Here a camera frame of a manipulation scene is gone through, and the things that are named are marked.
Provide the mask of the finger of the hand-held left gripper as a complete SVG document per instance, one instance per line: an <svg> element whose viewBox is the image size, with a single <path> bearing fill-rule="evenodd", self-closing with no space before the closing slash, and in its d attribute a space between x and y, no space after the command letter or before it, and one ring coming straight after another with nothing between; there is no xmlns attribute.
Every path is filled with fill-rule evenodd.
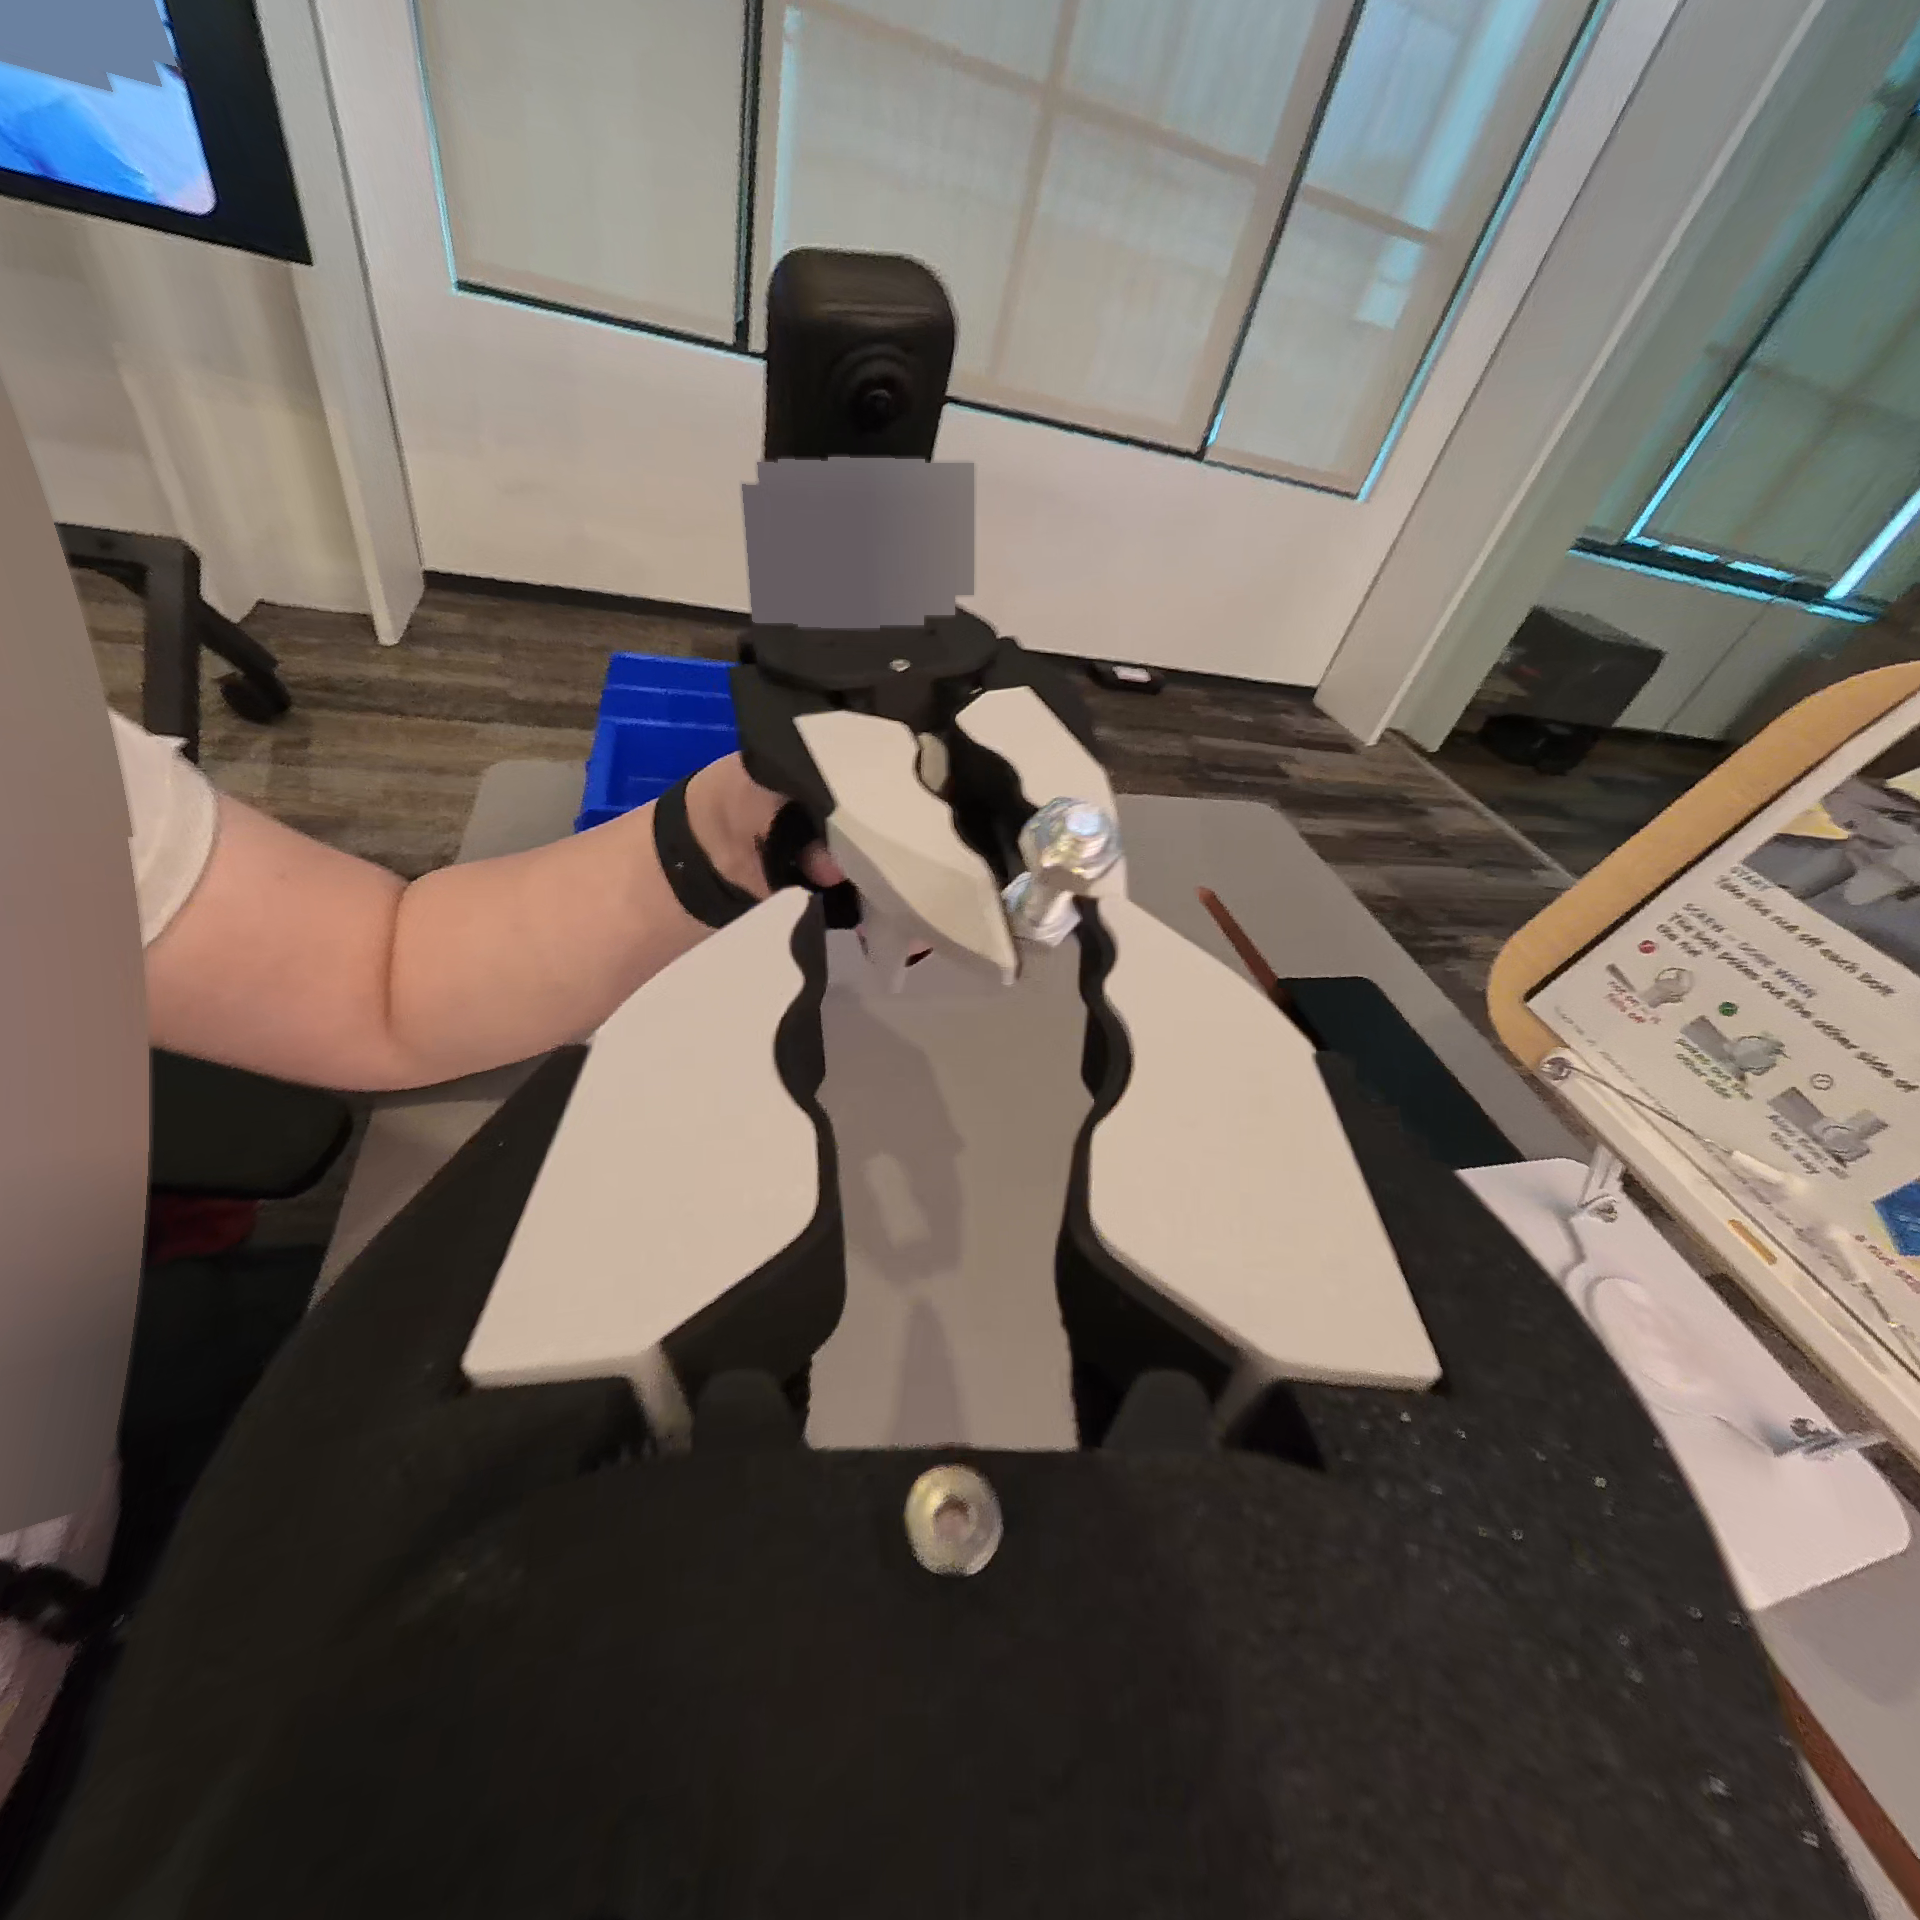
<svg viewBox="0 0 1920 1920"><path fill-rule="evenodd" d="M829 797L828 850L855 884L859 941L898 987L917 954L1011 987L1020 960L988 861L921 780L920 736L889 717L817 712L795 723Z"/></svg>
<svg viewBox="0 0 1920 1920"><path fill-rule="evenodd" d="M1021 861L1021 827L1053 801L1099 806L1123 861L1113 784L1091 745L1035 688L978 693L962 706L962 840L988 861Z"/></svg>

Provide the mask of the black screen stand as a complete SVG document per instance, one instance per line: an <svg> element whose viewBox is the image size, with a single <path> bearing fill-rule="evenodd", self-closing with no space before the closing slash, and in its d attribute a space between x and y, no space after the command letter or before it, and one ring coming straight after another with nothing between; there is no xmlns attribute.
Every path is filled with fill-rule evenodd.
<svg viewBox="0 0 1920 1920"><path fill-rule="evenodd" d="M61 522L58 528L72 566L131 587L143 606L143 724L181 744L188 762L202 758L202 657L228 666L220 693L253 726L276 724L292 694L276 657L248 635L204 597L199 554L167 534L115 532Z"/></svg>

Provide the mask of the dark storage box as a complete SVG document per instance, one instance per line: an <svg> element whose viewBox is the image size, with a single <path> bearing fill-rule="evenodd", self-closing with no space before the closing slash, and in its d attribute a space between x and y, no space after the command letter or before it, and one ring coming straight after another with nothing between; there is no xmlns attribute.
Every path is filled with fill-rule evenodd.
<svg viewBox="0 0 1920 1920"><path fill-rule="evenodd" d="M1664 652L1595 616L1532 608L1480 691L1476 740L1537 774L1572 773L1617 726Z"/></svg>

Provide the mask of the person's left forearm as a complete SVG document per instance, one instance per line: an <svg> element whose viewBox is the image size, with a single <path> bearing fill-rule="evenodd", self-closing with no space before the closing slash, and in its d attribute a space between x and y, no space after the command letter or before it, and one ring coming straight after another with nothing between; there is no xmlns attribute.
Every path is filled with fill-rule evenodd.
<svg viewBox="0 0 1920 1920"><path fill-rule="evenodd" d="M649 811L401 881L223 801L146 949L149 1038L311 1088L429 1088L587 1040L707 936Z"/></svg>

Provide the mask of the white board stand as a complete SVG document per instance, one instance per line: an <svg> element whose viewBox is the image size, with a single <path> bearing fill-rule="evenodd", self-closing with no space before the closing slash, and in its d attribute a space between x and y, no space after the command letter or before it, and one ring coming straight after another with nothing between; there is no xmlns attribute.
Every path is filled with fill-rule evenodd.
<svg viewBox="0 0 1920 1920"><path fill-rule="evenodd" d="M1808 1451L1839 1435L1736 1313L1625 1197L1589 1197L1570 1160L1467 1168L1656 1422L1754 1611L1906 1552L1909 1506L1864 1451Z"/></svg>

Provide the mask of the instruction poster board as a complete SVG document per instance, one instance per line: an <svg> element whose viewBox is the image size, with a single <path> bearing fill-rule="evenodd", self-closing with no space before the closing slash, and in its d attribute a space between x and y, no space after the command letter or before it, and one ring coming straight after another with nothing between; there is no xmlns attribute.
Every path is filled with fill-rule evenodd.
<svg viewBox="0 0 1920 1920"><path fill-rule="evenodd" d="M1504 1049L1917 1464L1917 668L1770 723L1500 950Z"/></svg>

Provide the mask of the blue plastic bin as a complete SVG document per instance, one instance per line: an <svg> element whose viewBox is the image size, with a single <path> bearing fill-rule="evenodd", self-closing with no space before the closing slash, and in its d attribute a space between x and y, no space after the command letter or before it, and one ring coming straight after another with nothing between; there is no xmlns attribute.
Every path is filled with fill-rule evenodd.
<svg viewBox="0 0 1920 1920"><path fill-rule="evenodd" d="M659 801L739 753L727 660L613 653L599 694L576 833Z"/></svg>

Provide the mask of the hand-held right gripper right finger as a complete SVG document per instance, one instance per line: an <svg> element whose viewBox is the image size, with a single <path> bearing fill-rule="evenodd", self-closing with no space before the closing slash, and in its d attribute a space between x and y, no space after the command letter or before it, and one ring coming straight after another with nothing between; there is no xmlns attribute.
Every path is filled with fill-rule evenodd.
<svg viewBox="0 0 1920 1920"><path fill-rule="evenodd" d="M1088 1115L1066 1188L1077 1440L1145 1377L1413 1394L1444 1369L1312 1045L1124 897L1077 905Z"/></svg>

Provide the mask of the large window with blinds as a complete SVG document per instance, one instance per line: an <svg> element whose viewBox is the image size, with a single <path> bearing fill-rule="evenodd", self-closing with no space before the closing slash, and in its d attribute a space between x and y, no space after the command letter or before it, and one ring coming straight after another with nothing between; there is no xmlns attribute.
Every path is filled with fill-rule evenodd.
<svg viewBox="0 0 1920 1920"><path fill-rule="evenodd" d="M1580 2L423 2L449 267L764 347L914 257L973 408L1368 496L1593 43Z"/></svg>

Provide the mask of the person's left hand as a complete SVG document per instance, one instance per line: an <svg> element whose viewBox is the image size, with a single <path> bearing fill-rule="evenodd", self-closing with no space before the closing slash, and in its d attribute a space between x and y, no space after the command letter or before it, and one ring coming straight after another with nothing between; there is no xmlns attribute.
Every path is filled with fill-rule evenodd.
<svg viewBox="0 0 1920 1920"><path fill-rule="evenodd" d="M764 901L788 884L829 889L844 881L824 844L792 856L800 881L769 881L764 844L777 827L785 797L757 784L739 754L701 769L685 784L685 819L693 840L716 874L743 897Z"/></svg>

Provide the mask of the black wristwatch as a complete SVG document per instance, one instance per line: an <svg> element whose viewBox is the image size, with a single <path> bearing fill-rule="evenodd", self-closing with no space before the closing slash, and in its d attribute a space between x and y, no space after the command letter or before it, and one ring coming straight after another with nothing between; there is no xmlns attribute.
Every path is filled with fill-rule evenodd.
<svg viewBox="0 0 1920 1920"><path fill-rule="evenodd" d="M693 774L653 801L653 848L663 881L679 910L704 929L725 929L765 899L725 875L704 850L689 811Z"/></svg>

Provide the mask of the wall screen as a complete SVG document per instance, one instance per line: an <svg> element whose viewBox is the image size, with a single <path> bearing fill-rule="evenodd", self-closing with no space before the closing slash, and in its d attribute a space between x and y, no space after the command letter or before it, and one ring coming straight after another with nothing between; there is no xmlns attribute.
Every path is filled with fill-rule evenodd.
<svg viewBox="0 0 1920 1920"><path fill-rule="evenodd" d="M314 259L252 2L5 2L3 194Z"/></svg>

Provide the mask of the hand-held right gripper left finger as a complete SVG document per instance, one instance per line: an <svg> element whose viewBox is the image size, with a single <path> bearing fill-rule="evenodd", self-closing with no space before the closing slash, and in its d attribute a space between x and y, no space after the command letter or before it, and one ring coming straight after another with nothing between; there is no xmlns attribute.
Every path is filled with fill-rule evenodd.
<svg viewBox="0 0 1920 1920"><path fill-rule="evenodd" d="M804 1430L848 1302L826 986L824 901L775 893L597 1028L468 1334L471 1388L615 1379L683 1449L707 1390L755 1373Z"/></svg>

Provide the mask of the silver hex bolt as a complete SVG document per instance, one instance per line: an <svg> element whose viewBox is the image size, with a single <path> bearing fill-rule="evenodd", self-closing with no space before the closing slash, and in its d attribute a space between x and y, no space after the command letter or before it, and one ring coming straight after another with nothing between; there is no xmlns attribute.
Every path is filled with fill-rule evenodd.
<svg viewBox="0 0 1920 1920"><path fill-rule="evenodd" d="M1084 904L1129 897L1113 801L1058 797L1020 829L1021 870L1001 892L1018 945L1058 947L1082 925Z"/></svg>

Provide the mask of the black phone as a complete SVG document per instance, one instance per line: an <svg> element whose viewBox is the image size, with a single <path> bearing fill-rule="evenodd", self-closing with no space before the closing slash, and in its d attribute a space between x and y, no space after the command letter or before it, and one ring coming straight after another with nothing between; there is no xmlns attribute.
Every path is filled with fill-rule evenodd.
<svg viewBox="0 0 1920 1920"><path fill-rule="evenodd" d="M1280 977L1269 996L1317 1051L1341 1060L1434 1161L1451 1170L1522 1163L1522 1153L1368 977Z"/></svg>

